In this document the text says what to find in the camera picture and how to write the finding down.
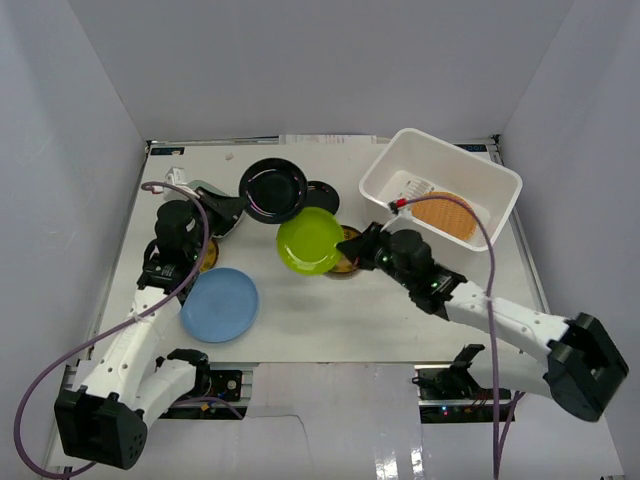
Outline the yellow patterned plate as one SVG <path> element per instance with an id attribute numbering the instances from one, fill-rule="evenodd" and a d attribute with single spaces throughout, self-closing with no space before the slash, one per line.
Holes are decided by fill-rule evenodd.
<path id="1" fill-rule="evenodd" d="M 208 242 L 204 259 L 199 268 L 201 274 L 210 271 L 215 267 L 220 256 L 219 244 L 215 238 L 211 238 Z"/>
<path id="2" fill-rule="evenodd" d="M 348 225 L 343 225 L 342 230 L 344 240 L 352 240 L 361 234 L 359 230 Z M 347 279 L 355 276 L 358 271 L 357 266 L 353 265 L 345 256 L 342 256 L 336 265 L 325 273 L 325 276 L 334 279 Z"/>

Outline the lime green round plate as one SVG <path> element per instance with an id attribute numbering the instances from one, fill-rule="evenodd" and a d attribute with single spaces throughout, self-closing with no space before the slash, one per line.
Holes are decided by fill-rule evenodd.
<path id="1" fill-rule="evenodd" d="M 342 256 L 336 245 L 343 240 L 343 229 L 335 216 L 319 207 L 304 208 L 283 223 L 276 236 L 284 265 L 306 276 L 329 272 Z"/>

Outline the black glossy round plate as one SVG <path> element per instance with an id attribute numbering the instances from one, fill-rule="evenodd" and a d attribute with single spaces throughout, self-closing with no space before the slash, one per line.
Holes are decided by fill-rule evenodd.
<path id="1" fill-rule="evenodd" d="M 238 191 L 246 200 L 244 211 L 263 224 L 282 224 L 304 208 L 308 181 L 303 171 L 283 158 L 265 158 L 242 175 Z"/>

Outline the woven bamboo round plate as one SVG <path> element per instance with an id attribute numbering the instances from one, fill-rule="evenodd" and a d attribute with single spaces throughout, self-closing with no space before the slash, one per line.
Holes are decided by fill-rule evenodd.
<path id="1" fill-rule="evenodd" d="M 455 194 L 435 191 L 413 203 L 410 209 L 415 219 L 461 241 L 470 240 L 476 232 L 472 207 Z"/>

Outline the light blue round plate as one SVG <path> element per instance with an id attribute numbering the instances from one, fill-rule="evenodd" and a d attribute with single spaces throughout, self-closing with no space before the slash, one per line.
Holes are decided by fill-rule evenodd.
<path id="1" fill-rule="evenodd" d="M 255 282 L 240 270 L 220 267 L 198 277 L 180 319 L 186 333 L 196 340 L 225 343 L 253 326 L 259 306 Z"/>

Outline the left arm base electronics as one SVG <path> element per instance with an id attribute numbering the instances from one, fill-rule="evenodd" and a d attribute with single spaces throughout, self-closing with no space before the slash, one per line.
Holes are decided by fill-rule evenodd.
<path id="1" fill-rule="evenodd" d="M 208 356 L 194 349 L 176 349 L 167 360 L 186 361 L 196 367 L 195 387 L 178 399 L 162 419 L 172 420 L 242 420 L 247 407 L 236 406 L 241 398 L 243 372 L 214 369 Z"/>

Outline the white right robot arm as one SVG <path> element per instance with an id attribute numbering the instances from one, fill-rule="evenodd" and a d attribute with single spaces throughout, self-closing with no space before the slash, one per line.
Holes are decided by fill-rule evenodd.
<path id="1" fill-rule="evenodd" d="M 505 388 L 544 395 L 574 417 L 595 422 L 629 373 L 629 367 L 596 317 L 549 315 L 489 296 L 486 289 L 437 263 L 421 235 L 390 233 L 373 222 L 337 249 L 363 270 L 379 269 L 402 285 L 423 312 L 494 334 L 544 368 L 502 370 Z"/>

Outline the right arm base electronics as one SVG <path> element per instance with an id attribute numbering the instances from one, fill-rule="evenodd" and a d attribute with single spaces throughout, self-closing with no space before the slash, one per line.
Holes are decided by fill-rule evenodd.
<path id="1" fill-rule="evenodd" d="M 417 389 L 420 420 L 426 424 L 491 423 L 493 393 L 472 378 L 470 368 L 485 347 L 465 346 L 448 363 L 416 365 L 411 379 Z"/>

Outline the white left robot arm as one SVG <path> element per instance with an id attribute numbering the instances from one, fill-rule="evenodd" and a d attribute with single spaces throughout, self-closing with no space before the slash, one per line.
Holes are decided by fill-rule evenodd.
<path id="1" fill-rule="evenodd" d="M 156 212 L 155 237 L 146 246 L 124 328 L 75 390 L 62 390 L 54 414 L 64 453 L 128 470 L 138 461 L 150 427 L 172 405 L 206 397 L 208 356 L 155 350 L 198 278 L 210 243 L 238 223 L 245 199 L 209 185 L 179 186 L 183 199 Z"/>

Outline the white plastic bin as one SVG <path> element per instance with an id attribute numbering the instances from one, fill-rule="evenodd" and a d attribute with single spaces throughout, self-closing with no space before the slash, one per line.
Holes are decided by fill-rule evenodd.
<path id="1" fill-rule="evenodd" d="M 496 241 L 522 189 L 521 177 L 474 152 L 413 128 L 398 131 L 359 182 L 364 219 L 384 224 L 388 204 L 428 194 L 453 194 L 473 209 Z"/>

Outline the blue logo sticker left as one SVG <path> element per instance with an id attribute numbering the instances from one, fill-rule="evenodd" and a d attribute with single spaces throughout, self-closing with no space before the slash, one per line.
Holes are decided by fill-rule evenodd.
<path id="1" fill-rule="evenodd" d="M 153 147 L 150 149 L 150 156 L 179 156 L 183 155 L 184 147 Z"/>

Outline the blue logo sticker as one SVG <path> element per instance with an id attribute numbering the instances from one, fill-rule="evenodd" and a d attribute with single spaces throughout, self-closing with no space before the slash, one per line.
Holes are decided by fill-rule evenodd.
<path id="1" fill-rule="evenodd" d="M 473 153 L 486 152 L 487 148 L 483 144 L 457 144 L 457 147 Z"/>
<path id="2" fill-rule="evenodd" d="M 179 156 L 183 155 L 184 147 L 153 147 L 150 149 L 150 156 Z"/>

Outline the white paper sheets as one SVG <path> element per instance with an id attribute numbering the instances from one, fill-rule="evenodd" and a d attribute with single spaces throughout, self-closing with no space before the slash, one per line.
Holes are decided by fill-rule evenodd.
<path id="1" fill-rule="evenodd" d="M 279 136 L 279 145 L 376 145 L 376 135 L 354 134 L 282 134 Z"/>

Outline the blue logo sticker right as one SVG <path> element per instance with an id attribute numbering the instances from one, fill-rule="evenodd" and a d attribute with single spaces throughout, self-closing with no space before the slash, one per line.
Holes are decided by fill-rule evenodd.
<path id="1" fill-rule="evenodd" d="M 483 144 L 457 144 L 457 147 L 473 153 L 486 152 L 487 148 Z"/>

